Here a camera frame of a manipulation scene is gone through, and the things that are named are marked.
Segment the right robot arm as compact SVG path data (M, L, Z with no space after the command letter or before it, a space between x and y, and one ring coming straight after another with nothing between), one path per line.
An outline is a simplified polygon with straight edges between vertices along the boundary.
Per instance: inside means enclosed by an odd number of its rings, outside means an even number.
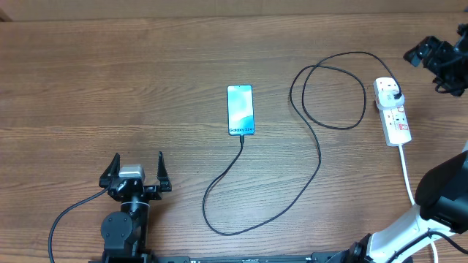
M451 45L429 36L404 54L413 66L422 64L435 74L436 92L461 96L467 89L467 31ZM400 93L390 78L374 81L387 145L402 149L411 140L404 107L391 103ZM442 238L467 231L467 152L429 170L412 194L412 207L386 229L368 234L351 247L329 258L329 262L411 262L412 255Z

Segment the Samsung Galaxy smartphone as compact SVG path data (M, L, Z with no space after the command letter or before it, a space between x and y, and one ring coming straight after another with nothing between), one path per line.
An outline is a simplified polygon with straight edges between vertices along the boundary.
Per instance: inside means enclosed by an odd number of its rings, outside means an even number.
M231 136L253 135L254 100L251 85L229 85L227 87L227 123Z

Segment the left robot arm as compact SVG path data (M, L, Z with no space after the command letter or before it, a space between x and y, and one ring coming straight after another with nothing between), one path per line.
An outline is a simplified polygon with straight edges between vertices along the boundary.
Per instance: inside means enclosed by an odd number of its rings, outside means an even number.
M101 225L105 242L103 262L157 262L146 248L150 202L160 200L162 193L171 192L172 185L165 168L163 153L158 155L158 185L146 185L143 166L120 165L120 155L113 157L99 178L99 186L115 201L120 210L110 213Z

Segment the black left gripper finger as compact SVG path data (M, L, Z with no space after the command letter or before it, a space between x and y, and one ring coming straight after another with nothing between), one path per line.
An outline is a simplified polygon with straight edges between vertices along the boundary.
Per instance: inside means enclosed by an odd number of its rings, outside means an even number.
M107 169L99 177L99 187L107 188L118 177L120 171L120 154L116 153Z
M163 152L159 152L158 155L158 171L157 171L157 180L159 181L159 191L160 192L171 192L172 184L165 167L165 160Z

